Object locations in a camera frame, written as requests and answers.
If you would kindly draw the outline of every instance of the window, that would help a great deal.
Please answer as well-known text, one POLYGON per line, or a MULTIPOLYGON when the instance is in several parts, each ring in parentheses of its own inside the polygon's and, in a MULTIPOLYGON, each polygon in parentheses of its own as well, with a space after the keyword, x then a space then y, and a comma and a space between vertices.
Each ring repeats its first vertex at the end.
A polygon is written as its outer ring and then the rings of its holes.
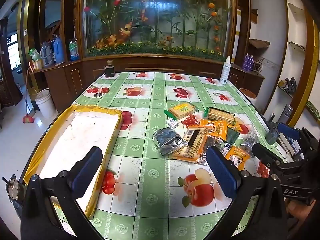
POLYGON ((9 51, 11 69, 14 69, 15 67, 20 65, 17 34, 10 36, 10 42, 8 43, 8 51, 9 51))

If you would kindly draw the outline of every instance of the broom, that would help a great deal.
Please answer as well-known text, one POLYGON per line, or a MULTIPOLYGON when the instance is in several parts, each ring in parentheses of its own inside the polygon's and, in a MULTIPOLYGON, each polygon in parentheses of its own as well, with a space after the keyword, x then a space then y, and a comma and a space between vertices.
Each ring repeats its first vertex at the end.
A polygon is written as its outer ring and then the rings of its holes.
POLYGON ((26 102, 26 115, 23 117, 23 123, 33 123, 35 120, 33 119, 33 117, 31 115, 28 115, 28 104, 27 104, 27 81, 28 81, 28 73, 29 73, 29 69, 27 70, 27 77, 26 77, 26 96, 24 97, 24 100, 26 102))

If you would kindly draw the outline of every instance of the white bucket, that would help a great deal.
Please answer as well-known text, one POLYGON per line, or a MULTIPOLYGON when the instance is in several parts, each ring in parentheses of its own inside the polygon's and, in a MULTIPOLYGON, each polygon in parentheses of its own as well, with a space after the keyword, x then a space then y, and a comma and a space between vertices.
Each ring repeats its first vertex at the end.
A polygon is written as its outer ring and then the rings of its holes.
POLYGON ((56 108, 53 104, 49 88, 39 92, 36 96, 36 103, 45 118, 49 118, 56 113, 56 108))

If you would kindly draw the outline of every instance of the tiled floor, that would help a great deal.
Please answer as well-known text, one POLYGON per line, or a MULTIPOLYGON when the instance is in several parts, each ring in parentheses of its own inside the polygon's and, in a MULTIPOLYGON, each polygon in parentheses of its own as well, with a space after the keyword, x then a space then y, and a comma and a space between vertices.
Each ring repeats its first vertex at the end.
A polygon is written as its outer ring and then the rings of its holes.
MULTIPOLYGON (((3 108, 3 112, 3 129, 0 129, 0 176, 10 179, 12 174, 16 174, 19 178, 33 148, 55 116, 45 119, 41 112, 37 111, 34 116, 35 122, 24 124, 22 122, 22 117, 26 114, 24 100, 16 106, 3 108)), ((20 219, 9 201, 4 182, 0 184, 0 203, 1 218, 20 239, 20 219)))

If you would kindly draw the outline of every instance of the blue gripper pad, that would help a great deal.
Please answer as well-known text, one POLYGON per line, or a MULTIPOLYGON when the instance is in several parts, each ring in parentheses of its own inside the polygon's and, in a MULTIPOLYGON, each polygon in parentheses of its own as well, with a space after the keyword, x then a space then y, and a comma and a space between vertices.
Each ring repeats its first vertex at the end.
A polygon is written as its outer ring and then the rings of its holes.
POLYGON ((101 163, 102 151, 99 147, 94 146, 81 161, 76 162, 71 168, 68 184, 74 198, 83 197, 101 163))
POLYGON ((297 129, 294 129, 290 127, 289 125, 286 125, 285 123, 281 122, 277 126, 278 131, 283 133, 284 135, 288 136, 292 140, 299 140, 300 139, 300 134, 297 129))
POLYGON ((238 168, 232 161, 227 160, 215 146, 207 149, 207 163, 225 196, 234 200, 241 184, 238 168))

